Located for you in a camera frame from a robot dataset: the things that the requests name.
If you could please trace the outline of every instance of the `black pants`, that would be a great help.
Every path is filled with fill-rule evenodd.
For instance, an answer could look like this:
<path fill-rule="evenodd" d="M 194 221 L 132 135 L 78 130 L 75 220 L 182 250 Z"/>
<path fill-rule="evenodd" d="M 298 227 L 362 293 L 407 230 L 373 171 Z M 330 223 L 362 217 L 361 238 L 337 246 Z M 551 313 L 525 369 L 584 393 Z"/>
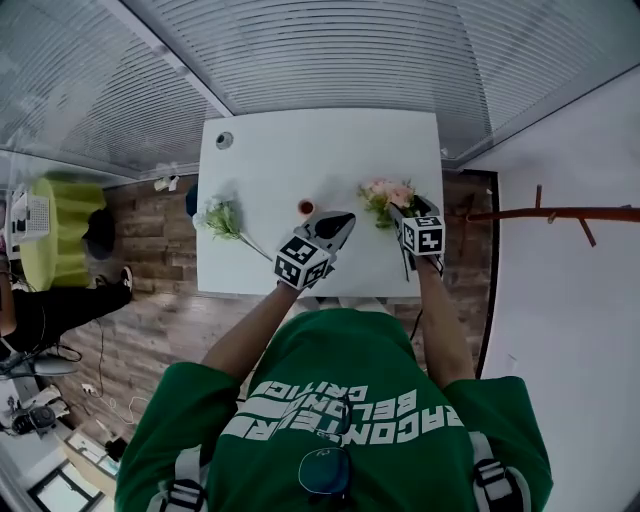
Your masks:
<path fill-rule="evenodd" d="M 14 350 L 29 352 L 51 346 L 60 336 L 129 303 L 131 293 L 122 283 L 97 288 L 52 288 L 44 292 L 13 292 L 16 330 L 5 336 Z"/>

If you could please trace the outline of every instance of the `backpack strap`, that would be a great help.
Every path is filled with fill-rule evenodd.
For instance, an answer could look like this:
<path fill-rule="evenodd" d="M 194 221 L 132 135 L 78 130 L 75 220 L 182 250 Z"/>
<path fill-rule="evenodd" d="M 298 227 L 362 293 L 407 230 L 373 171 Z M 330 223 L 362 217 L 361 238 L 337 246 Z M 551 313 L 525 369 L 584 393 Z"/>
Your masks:
<path fill-rule="evenodd" d="M 473 494 L 479 512 L 531 512 L 529 485 L 514 467 L 496 460 L 487 436 L 469 432 L 473 445 Z"/>
<path fill-rule="evenodd" d="M 175 477 L 166 490 L 156 494 L 147 512 L 207 512 L 206 482 L 200 469 L 200 445 L 182 450 L 175 463 Z"/>

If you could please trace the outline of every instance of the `white wall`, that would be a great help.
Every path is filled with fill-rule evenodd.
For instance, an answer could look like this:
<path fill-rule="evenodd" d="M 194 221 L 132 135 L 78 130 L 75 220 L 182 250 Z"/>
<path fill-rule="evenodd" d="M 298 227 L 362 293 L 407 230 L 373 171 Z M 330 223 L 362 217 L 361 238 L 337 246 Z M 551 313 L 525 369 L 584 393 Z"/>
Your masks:
<path fill-rule="evenodd" d="M 640 207 L 640 70 L 467 165 L 499 171 L 502 209 Z M 617 512 L 640 489 L 640 224 L 502 221 L 483 377 L 529 388 L 551 459 L 548 512 Z"/>

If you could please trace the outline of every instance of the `flower stem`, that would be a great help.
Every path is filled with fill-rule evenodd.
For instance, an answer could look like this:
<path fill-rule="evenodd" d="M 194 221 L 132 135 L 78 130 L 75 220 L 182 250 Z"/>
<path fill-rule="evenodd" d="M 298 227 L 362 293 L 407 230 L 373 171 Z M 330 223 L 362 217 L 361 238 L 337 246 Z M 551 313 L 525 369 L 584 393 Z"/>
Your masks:
<path fill-rule="evenodd" d="M 261 254 L 262 256 L 267 258 L 269 261 L 273 261 L 265 252 L 259 249 L 257 245 L 250 243 L 242 234 L 238 234 L 238 240 L 240 240 L 241 242 L 251 247 L 254 251 L 256 251 L 258 254 Z"/>

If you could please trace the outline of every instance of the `bouquet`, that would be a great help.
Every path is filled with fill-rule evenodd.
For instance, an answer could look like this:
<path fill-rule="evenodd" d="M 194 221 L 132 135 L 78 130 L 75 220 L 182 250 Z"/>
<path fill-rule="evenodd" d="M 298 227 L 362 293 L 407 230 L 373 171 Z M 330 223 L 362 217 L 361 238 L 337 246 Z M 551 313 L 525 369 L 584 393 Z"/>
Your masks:
<path fill-rule="evenodd" d="M 261 250 L 254 242 L 249 241 L 249 237 L 242 233 L 240 229 L 240 216 L 234 209 L 233 201 L 207 201 L 204 213 L 196 216 L 198 226 L 209 228 L 213 231 L 213 238 L 220 237 L 223 240 L 239 240 L 243 244 L 251 247 L 261 256 L 269 261 L 271 258 Z"/>
<path fill-rule="evenodd" d="M 376 227 L 379 229 L 389 229 L 393 226 L 389 205 L 395 204 L 407 217 L 419 215 L 415 204 L 414 196 L 416 189 L 411 186 L 410 181 L 394 183 L 393 181 L 379 179 L 360 186 L 358 195 L 367 203 L 366 210 L 376 214 Z"/>

